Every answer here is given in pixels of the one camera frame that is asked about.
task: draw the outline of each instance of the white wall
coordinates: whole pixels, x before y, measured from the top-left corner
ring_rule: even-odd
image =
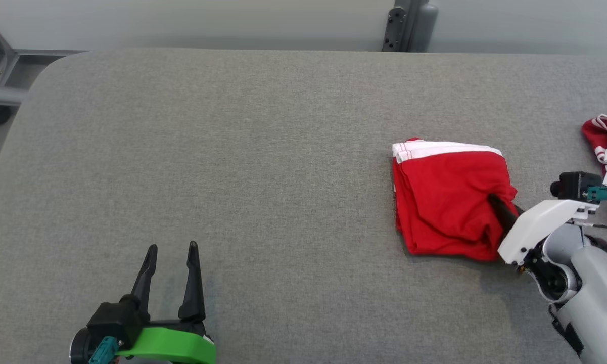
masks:
[[[393,0],[0,0],[14,49],[382,48]]]
[[[381,49],[394,0],[0,0],[12,48]],[[432,52],[607,51],[607,0],[431,0]]]
[[[430,52],[607,51],[607,0],[431,0]]]

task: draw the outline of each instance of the white stripe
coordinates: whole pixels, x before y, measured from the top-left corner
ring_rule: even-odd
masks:
[[[604,149],[602,146],[598,145],[597,147],[595,147],[595,149],[593,150],[593,152],[595,152],[595,154],[600,154],[600,153],[604,153],[604,151],[606,151],[606,149]]]
[[[470,147],[470,146],[474,146],[474,147],[485,147],[485,146],[477,146],[477,145],[473,145],[473,144],[465,144],[465,143],[456,143],[456,142],[428,142],[428,141],[423,141],[423,140],[417,140],[417,141],[407,141],[404,143],[398,143],[400,145],[403,145],[402,148],[405,150],[418,150],[418,149],[426,149],[426,148],[445,148],[445,147],[456,147],[456,146],[461,146],[461,147]]]
[[[602,127],[599,122],[597,122],[597,118],[594,118],[593,120],[591,120],[591,124],[597,126],[597,127]]]
[[[463,152],[492,152],[494,154],[498,154],[501,157],[501,151],[495,148],[491,148],[484,145],[465,145],[462,143],[454,143],[454,145],[443,145],[441,147],[430,147],[430,146],[422,146],[420,148],[409,149],[409,145],[405,145],[407,150],[403,150],[398,143],[397,145],[393,145],[393,153],[396,161],[398,163],[403,163],[409,159],[418,159],[418,158],[426,158],[431,157],[431,155],[439,155],[446,153],[463,153]]]
[[[601,127],[602,129],[604,129],[604,130],[606,130],[606,131],[607,131],[607,126],[606,126],[606,124],[604,123],[604,120],[602,120],[602,117],[603,117],[603,116],[606,116],[606,115],[604,115],[604,114],[599,114],[599,115],[596,117],[596,120],[597,120],[597,126],[599,126],[599,127]]]

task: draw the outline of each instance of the gray table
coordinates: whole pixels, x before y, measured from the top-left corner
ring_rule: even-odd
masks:
[[[529,277],[405,253],[390,144],[492,145],[516,203],[599,165],[607,59],[128,49],[38,78],[0,154],[0,364],[66,362],[158,244],[155,319],[200,244],[220,363],[576,362]],[[597,221],[607,223],[607,206]],[[607,238],[607,231],[596,231]]]

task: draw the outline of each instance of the gray robot arm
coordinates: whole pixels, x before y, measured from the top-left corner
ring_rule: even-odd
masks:
[[[584,191],[601,185],[601,177],[575,173],[592,180],[585,184],[576,179],[573,186],[566,186],[566,194],[559,194],[560,200],[542,201],[510,222],[502,219],[499,204],[491,200],[507,231],[499,254],[535,279],[550,303],[553,326],[580,360],[607,364],[607,243],[586,235],[581,226],[589,225],[582,221],[599,205]]]
[[[585,246],[571,256],[581,280],[576,295],[550,312],[553,325],[585,364],[607,364],[607,253]]]

